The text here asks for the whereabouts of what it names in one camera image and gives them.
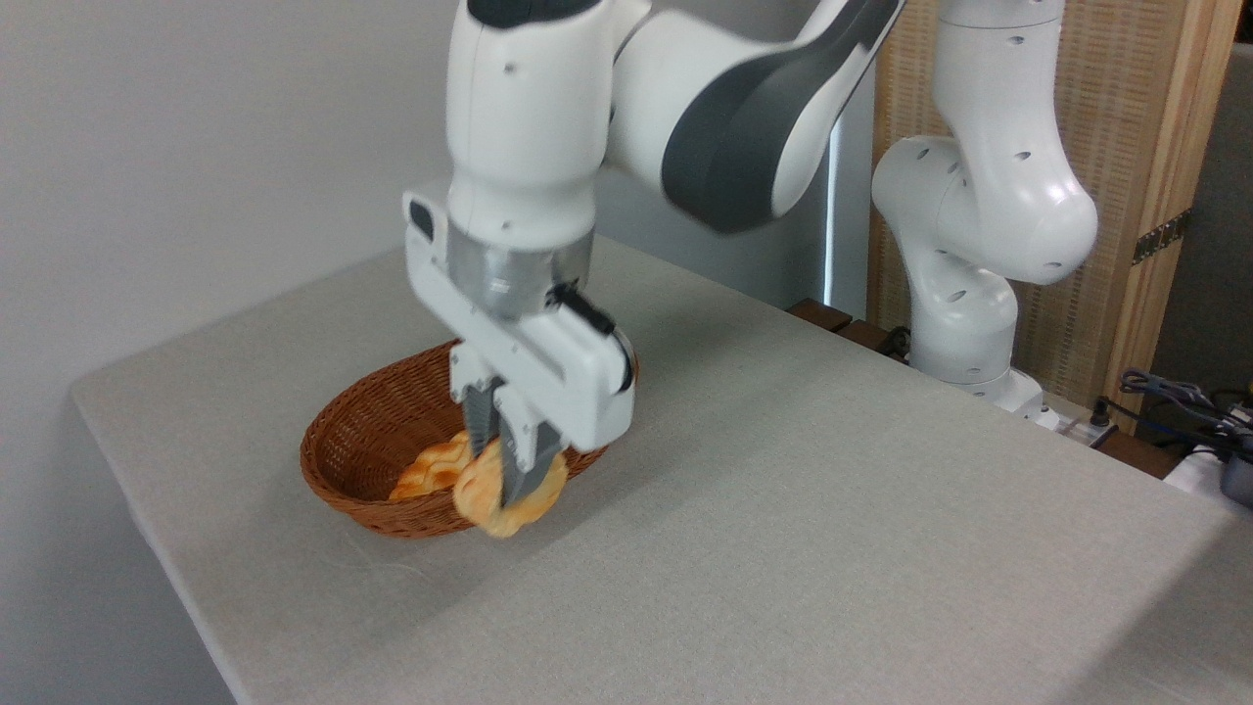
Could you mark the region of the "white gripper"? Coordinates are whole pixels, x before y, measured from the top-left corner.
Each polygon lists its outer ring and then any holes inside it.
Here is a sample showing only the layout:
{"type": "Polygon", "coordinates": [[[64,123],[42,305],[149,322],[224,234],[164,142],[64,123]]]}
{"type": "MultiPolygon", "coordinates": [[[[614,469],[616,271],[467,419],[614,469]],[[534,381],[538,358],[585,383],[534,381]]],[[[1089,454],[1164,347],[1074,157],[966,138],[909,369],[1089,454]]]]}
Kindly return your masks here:
{"type": "Polygon", "coordinates": [[[626,341],[586,303],[591,235],[519,250],[465,235],[439,202],[403,193],[403,250],[417,299],[461,341],[450,393],[474,458],[501,435],[501,507],[528,498],[568,445],[590,451],[632,421],[626,341]]]}

